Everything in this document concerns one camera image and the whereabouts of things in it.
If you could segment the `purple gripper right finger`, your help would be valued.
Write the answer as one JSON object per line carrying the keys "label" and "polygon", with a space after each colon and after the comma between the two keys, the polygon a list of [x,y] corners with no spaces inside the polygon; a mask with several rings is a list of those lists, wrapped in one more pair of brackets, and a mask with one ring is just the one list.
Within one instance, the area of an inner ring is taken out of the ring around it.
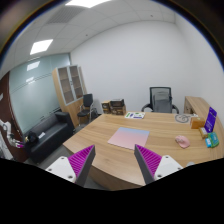
{"label": "purple gripper right finger", "polygon": [[150,184],[182,169],[182,166],[171,156],[160,156],[140,145],[135,145],[134,155],[142,172],[145,184]]}

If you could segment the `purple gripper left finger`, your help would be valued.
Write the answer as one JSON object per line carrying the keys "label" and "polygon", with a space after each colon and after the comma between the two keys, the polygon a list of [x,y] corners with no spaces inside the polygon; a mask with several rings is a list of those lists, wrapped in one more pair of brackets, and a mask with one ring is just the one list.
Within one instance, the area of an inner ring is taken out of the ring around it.
{"label": "purple gripper left finger", "polygon": [[83,187],[95,155],[95,146],[91,145],[69,157],[59,157],[47,171]]}

